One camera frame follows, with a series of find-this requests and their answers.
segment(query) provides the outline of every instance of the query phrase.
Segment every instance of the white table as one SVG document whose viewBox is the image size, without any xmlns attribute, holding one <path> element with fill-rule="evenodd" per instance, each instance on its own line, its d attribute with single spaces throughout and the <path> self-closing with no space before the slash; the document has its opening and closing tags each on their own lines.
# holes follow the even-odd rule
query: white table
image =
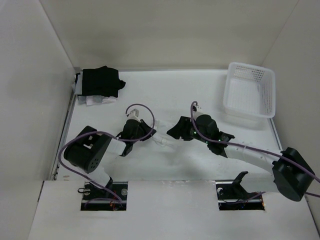
<svg viewBox="0 0 320 240">
<path fill-rule="evenodd" d="M 270 120 L 254 123 L 224 113 L 226 75 L 226 70 L 121 72 L 126 86 L 117 102 L 88 107 L 76 103 L 66 140 L 87 125 L 116 135 L 132 103 L 146 104 L 157 119 L 175 124 L 180 116 L 189 116 L 190 104 L 197 100 L 221 131 L 239 141 L 279 149 Z M 148 111 L 139 110 L 140 117 L 150 123 Z M 319 239 L 304 198 L 293 202 L 268 192 L 263 196 L 265 211 L 219 211 L 212 180 L 234 179 L 241 171 L 258 180 L 269 173 L 216 156 L 199 141 L 176 141 L 174 148 L 152 140 L 138 142 L 128 156 L 105 154 L 101 164 L 115 181 L 129 181 L 127 211 L 80 211 L 82 196 L 77 189 L 84 180 L 61 167 L 58 181 L 44 183 L 29 240 Z"/>
</svg>

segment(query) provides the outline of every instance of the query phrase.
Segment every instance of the white wall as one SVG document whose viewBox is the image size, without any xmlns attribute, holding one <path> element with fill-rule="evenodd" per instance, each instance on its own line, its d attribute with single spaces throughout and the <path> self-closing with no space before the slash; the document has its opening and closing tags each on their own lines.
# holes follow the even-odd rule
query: white wall
<svg viewBox="0 0 320 240">
<path fill-rule="evenodd" d="M 261 65 L 298 0 L 40 0 L 73 65 Z"/>
<path fill-rule="evenodd" d="M 300 0 L 263 65 L 275 71 L 275 125 L 320 176 L 320 0 Z M 315 182 L 310 192 L 320 194 Z M 309 197 L 320 226 L 320 199 Z"/>
<path fill-rule="evenodd" d="M 0 239 L 25 240 L 74 70 L 38 0 L 0 0 Z"/>
</svg>

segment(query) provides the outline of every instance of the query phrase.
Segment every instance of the laundry basket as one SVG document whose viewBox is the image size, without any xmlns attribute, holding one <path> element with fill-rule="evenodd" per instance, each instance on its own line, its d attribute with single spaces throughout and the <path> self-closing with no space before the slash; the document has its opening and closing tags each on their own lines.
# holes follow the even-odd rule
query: laundry basket
<svg viewBox="0 0 320 240">
<path fill-rule="evenodd" d="M 247 118 L 273 118 L 276 114 L 275 73 L 239 62 L 229 65 L 223 95 L 227 114 Z"/>
</svg>

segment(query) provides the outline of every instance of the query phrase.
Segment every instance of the folded clothes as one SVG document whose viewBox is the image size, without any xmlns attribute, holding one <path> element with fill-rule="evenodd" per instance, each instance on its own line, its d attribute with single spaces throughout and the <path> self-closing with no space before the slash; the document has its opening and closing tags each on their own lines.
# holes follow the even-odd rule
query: folded clothes
<svg viewBox="0 0 320 240">
<path fill-rule="evenodd" d="M 118 70 L 103 66 L 77 73 L 72 88 L 79 104 L 90 106 L 116 102 L 118 90 L 125 85 L 126 83 L 119 79 Z"/>
</svg>

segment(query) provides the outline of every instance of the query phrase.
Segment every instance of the black folded cloth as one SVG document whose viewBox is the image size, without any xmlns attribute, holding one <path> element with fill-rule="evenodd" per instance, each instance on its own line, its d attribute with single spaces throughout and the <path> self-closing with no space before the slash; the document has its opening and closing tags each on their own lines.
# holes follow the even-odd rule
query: black folded cloth
<svg viewBox="0 0 320 240">
<path fill-rule="evenodd" d="M 119 71 L 107 66 L 84 69 L 82 74 L 82 96 L 101 95 L 118 97 L 118 90 L 126 83 L 119 79 Z"/>
</svg>

